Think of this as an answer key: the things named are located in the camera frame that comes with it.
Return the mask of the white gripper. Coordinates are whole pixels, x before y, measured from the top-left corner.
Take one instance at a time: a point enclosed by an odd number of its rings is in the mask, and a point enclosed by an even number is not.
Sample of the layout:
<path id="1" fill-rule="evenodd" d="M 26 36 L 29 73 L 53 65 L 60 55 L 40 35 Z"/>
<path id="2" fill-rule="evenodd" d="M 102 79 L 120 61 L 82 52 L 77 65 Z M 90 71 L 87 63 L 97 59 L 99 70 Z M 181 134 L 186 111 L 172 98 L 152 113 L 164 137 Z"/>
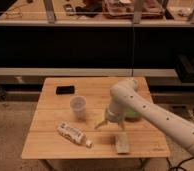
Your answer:
<path id="1" fill-rule="evenodd" d="M 111 110 L 109 107 L 105 109 L 105 119 L 102 122 L 98 123 L 94 129 L 97 130 L 101 126 L 107 125 L 108 121 L 112 123 L 119 123 L 122 131 L 125 131 L 125 124 L 122 122 L 124 120 L 124 111 L 123 110 Z"/>

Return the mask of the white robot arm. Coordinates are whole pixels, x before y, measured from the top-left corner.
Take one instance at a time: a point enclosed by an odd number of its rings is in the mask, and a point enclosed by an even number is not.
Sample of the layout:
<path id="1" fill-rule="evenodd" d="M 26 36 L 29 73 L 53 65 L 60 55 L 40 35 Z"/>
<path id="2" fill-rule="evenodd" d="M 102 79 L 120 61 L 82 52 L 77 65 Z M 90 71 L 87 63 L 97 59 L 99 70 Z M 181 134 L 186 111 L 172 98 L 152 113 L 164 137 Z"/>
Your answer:
<path id="1" fill-rule="evenodd" d="M 155 105 L 137 93 L 138 82 L 134 78 L 124 79 L 110 88 L 111 100 L 105 108 L 104 118 L 95 128 L 111 123 L 123 127 L 125 113 L 130 109 L 170 137 L 194 157 L 194 124 L 158 105 Z"/>

